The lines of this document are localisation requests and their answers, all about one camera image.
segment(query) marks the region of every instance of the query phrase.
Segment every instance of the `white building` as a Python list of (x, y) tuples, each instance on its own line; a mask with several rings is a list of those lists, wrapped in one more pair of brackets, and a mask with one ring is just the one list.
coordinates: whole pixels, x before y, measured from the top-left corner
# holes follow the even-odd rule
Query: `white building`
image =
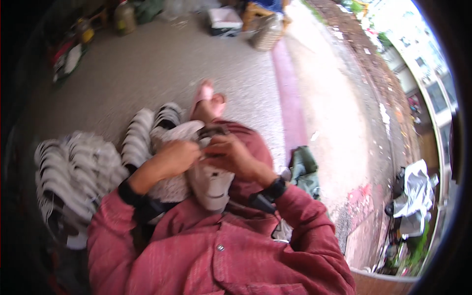
[(429, 172), (439, 174), (431, 256), (452, 214), (454, 194), (449, 193), (456, 189), (450, 181), (449, 160), (451, 111), (457, 107), (453, 78), (431, 29), (411, 1), (374, 1), (367, 17), (392, 42), (393, 47), (382, 56), (400, 80), (408, 100), (419, 102), (421, 113), (417, 117), (421, 123), (415, 128), (420, 135), (421, 156)]

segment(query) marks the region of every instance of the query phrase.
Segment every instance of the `pink slipper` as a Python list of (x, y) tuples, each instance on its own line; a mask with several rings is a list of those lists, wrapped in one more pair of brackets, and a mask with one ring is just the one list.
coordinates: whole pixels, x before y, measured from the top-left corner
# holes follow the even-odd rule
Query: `pink slipper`
[(198, 85), (197, 92), (194, 96), (194, 103), (192, 105), (192, 110), (189, 114), (189, 119), (192, 117), (195, 111), (195, 107), (199, 101), (211, 101), (213, 98), (213, 81), (210, 79), (202, 79)]

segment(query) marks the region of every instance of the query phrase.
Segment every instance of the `road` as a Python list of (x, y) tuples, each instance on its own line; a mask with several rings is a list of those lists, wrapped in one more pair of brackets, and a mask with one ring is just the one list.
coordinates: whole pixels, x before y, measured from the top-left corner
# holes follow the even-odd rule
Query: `road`
[(399, 124), (334, 28), (317, 21), (299, 0), (287, 14), (293, 23), (284, 39), (298, 77), (307, 136), (316, 134), (309, 147), (320, 167), (321, 201), (348, 264), (372, 267), (385, 239), (383, 208), (394, 165), (401, 165), (392, 162), (402, 159), (395, 148), (403, 146)]

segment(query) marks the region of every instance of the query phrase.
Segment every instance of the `red shirt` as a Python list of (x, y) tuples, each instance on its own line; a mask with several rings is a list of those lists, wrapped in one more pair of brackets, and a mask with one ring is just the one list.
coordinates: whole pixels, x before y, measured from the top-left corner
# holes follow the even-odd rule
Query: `red shirt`
[(211, 215), (194, 198), (167, 212), (137, 256), (133, 207), (117, 191), (88, 228), (94, 294), (355, 294), (326, 207), (294, 185), (276, 200), (294, 230), (290, 244), (257, 232), (254, 220)]

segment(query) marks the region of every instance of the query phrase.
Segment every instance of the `green cloth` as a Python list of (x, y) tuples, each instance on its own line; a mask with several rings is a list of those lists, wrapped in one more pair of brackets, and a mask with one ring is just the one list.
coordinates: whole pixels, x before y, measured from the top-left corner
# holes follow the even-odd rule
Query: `green cloth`
[(135, 15), (139, 25), (151, 22), (156, 14), (164, 8), (164, 0), (135, 1)]
[(318, 165), (308, 146), (297, 147), (293, 152), (290, 164), (290, 172), (292, 173), (290, 183), (306, 191), (315, 200), (320, 197), (317, 171)]

